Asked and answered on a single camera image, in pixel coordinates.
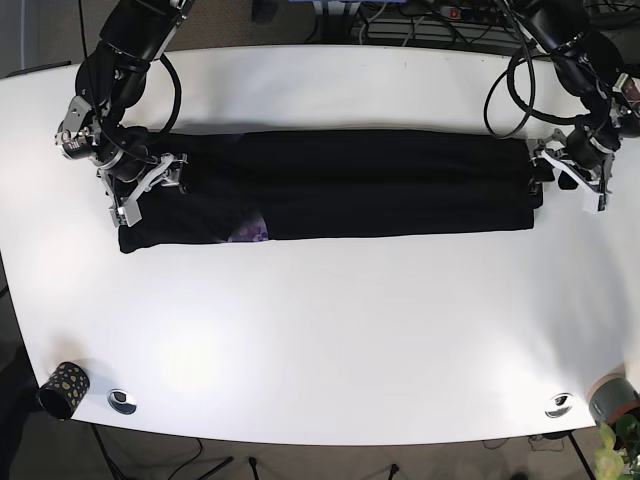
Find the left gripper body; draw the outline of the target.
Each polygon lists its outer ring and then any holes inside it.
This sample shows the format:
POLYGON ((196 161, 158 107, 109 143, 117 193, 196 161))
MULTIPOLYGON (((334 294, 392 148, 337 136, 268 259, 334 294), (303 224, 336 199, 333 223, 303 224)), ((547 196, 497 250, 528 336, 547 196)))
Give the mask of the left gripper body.
POLYGON ((606 108, 601 119, 584 117, 569 134, 556 129, 543 139, 529 142, 531 160, 547 160, 553 166, 557 186, 562 172, 574 173, 610 196, 608 182, 615 152, 623 139, 639 136, 639 78, 621 74, 604 99, 606 108))

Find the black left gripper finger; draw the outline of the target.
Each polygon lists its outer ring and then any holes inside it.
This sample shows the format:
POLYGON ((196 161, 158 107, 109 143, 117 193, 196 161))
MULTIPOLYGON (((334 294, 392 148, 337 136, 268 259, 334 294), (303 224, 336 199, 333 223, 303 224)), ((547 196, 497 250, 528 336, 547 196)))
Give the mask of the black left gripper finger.
POLYGON ((588 213, 601 213, 608 207, 609 193, 580 175, 562 172, 558 186, 561 190, 580 190, 583 193, 583 209, 588 213))
POLYGON ((543 186, 555 181, 553 166, 545 159, 532 159, 531 179, 529 181, 529 195, 538 197, 542 194, 543 186))

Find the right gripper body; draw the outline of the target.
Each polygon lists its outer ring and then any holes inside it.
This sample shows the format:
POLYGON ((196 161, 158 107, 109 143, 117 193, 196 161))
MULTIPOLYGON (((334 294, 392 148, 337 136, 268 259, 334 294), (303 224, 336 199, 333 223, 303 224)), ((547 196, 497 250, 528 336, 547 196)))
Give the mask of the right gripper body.
POLYGON ((121 147, 107 139, 93 107, 75 96, 55 136, 70 160, 87 159, 97 167, 112 213, 138 213, 138 201, 155 186, 178 187, 187 165, 185 154, 154 156, 144 146, 121 147))

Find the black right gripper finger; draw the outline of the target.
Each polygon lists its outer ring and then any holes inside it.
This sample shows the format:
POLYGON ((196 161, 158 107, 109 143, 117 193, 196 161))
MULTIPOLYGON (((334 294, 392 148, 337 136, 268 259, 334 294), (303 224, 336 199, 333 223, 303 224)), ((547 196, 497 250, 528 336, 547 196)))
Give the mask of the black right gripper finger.
POLYGON ((181 194, 187 195, 194 188, 195 170, 190 163, 180 163, 172 170, 172 178, 181 194))
POLYGON ((116 228, 132 227, 142 219, 137 202, 126 203, 122 206, 112 206, 110 215, 116 228))

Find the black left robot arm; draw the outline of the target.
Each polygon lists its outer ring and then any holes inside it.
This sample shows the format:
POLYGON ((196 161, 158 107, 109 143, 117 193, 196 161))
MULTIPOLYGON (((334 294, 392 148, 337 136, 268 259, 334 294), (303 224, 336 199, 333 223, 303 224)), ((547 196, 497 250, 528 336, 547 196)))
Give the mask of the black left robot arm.
POLYGON ((539 172, 537 184, 555 179, 562 190, 581 189, 584 209, 606 209, 608 182, 624 138, 639 136, 639 76, 624 64, 617 47, 591 25, 581 1, 514 1, 507 7, 510 20, 530 34, 551 61, 562 87, 578 98, 587 112, 559 117, 536 110, 532 99, 523 101, 516 91, 519 63, 533 66, 532 48, 522 45, 506 70, 509 94, 525 116, 558 127, 532 145, 539 172))

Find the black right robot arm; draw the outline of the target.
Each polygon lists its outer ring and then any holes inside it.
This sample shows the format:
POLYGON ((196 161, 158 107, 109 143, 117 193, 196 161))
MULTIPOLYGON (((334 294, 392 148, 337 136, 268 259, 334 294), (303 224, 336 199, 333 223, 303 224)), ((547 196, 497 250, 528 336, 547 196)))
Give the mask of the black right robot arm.
POLYGON ((165 49, 192 6, 190 1, 118 2, 95 50, 84 54, 75 95, 58 127, 55 143, 63 155, 96 166, 117 227, 141 220, 139 199, 153 187, 181 184, 187 156, 155 148, 174 127, 182 103, 181 82, 165 49), (157 132, 125 127, 124 114, 141 99, 155 61, 164 66, 174 88, 169 118, 157 132))

